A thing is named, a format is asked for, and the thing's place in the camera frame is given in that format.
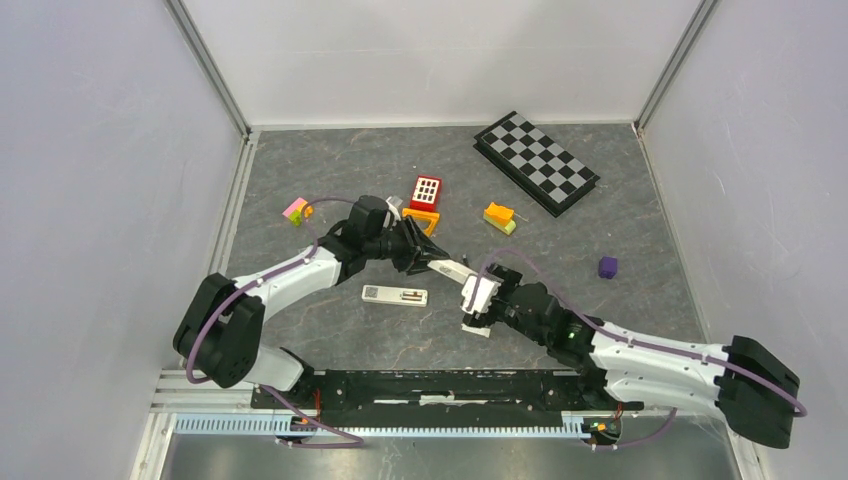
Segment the white remote control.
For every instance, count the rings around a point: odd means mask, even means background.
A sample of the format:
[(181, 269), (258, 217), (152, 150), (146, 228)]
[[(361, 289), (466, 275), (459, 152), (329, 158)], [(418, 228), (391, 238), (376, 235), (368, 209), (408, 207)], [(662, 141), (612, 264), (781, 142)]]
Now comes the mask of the white remote control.
[(457, 282), (460, 285), (464, 285), (469, 276), (475, 276), (476, 272), (472, 270), (470, 267), (451, 260), (432, 260), (427, 264), (428, 268)]
[(423, 289), (364, 285), (361, 298), (364, 302), (393, 306), (426, 307), (428, 292)]

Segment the white battery cover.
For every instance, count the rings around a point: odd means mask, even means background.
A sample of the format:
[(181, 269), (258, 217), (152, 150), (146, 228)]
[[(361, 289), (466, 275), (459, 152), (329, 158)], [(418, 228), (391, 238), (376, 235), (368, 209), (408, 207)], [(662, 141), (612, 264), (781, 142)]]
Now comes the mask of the white battery cover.
[(491, 329), (489, 327), (471, 327), (466, 324), (462, 324), (461, 329), (464, 332), (472, 333), (484, 338), (489, 338), (491, 334)]

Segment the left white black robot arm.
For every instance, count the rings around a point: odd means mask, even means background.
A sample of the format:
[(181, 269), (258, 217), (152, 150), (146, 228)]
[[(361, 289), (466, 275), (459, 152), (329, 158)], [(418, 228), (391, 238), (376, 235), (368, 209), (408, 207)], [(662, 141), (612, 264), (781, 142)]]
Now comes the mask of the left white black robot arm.
[(314, 394), (307, 365), (290, 351), (262, 345), (264, 324), (307, 296), (340, 285), (372, 260), (388, 260), (400, 273), (428, 271), (449, 259), (411, 218), (386, 199), (363, 195), (347, 218), (314, 237), (302, 252), (281, 263), (230, 279), (204, 278), (173, 337), (188, 382), (230, 388), (240, 382), (275, 389), (290, 407)]

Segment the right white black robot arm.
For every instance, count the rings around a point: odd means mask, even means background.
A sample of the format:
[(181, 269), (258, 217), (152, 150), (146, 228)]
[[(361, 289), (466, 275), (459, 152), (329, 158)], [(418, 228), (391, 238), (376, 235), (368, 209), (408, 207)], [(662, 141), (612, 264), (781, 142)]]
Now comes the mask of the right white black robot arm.
[(691, 343), (646, 335), (564, 306), (540, 282), (494, 264), (462, 286), (467, 331), (502, 323), (580, 373), (577, 392), (591, 408), (610, 401), (677, 408), (717, 418), (757, 444), (791, 442), (799, 377), (760, 342)]

